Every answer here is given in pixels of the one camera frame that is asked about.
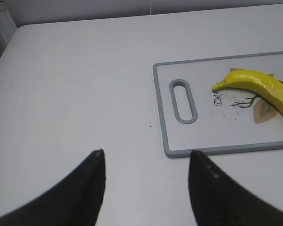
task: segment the printed leaf design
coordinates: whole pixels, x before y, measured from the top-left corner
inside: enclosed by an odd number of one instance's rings
[[[264,123],[274,118],[278,111],[266,100],[259,100],[253,107],[254,121],[256,124]]]

